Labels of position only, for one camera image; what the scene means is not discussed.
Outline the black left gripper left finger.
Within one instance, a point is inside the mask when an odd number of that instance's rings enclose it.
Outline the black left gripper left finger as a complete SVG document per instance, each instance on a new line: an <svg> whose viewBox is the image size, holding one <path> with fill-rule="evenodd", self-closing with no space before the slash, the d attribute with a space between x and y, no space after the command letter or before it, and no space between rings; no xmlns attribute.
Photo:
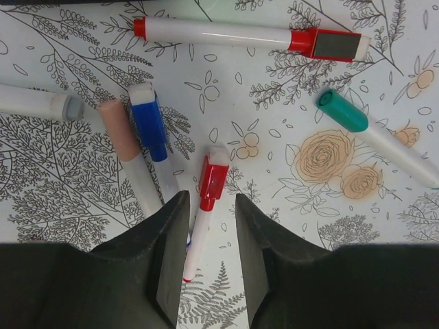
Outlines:
<svg viewBox="0 0 439 329"><path fill-rule="evenodd" d="M190 195L95 247L102 273L90 328L175 328L189 230Z"/></svg>

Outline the blue cap whiteboard marker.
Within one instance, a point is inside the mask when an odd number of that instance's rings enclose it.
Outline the blue cap whiteboard marker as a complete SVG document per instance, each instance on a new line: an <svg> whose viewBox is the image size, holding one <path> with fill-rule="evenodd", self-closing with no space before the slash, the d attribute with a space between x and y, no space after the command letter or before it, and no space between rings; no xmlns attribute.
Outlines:
<svg viewBox="0 0 439 329"><path fill-rule="evenodd" d="M167 135L158 98L149 82L129 86L128 94L141 144L150 153L163 199L168 202L180 188L167 154Z"/></svg>

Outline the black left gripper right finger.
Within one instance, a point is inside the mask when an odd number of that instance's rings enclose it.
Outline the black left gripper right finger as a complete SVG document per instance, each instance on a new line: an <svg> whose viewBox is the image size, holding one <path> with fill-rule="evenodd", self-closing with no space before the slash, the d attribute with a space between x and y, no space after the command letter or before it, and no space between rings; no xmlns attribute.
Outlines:
<svg viewBox="0 0 439 329"><path fill-rule="evenodd" d="M235 218L249 326L324 327L312 267L329 251L273 221L243 194L235 198Z"/></svg>

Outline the teal cap marker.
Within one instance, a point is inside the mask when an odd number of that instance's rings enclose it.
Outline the teal cap marker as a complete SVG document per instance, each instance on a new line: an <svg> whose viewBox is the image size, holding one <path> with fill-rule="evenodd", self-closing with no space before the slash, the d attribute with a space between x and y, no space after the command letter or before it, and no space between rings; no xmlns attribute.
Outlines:
<svg viewBox="0 0 439 329"><path fill-rule="evenodd" d="M406 172L418 183L438 189L438 167L421 158L414 149L404 146L388 130L380 126L352 103L332 89L324 91L317 107L348 132L372 147L379 155Z"/></svg>

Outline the red cap whiteboard marker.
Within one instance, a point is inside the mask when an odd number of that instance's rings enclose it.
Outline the red cap whiteboard marker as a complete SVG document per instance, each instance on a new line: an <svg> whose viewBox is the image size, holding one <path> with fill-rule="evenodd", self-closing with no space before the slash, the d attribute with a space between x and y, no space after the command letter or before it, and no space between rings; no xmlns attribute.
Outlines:
<svg viewBox="0 0 439 329"><path fill-rule="evenodd" d="M187 250L182 280L186 283L195 278L195 273L203 252L209 230L215 202L221 198L229 170L228 150L224 146L212 146L204 157L200 176L200 204L196 213L191 235L191 244Z"/></svg>

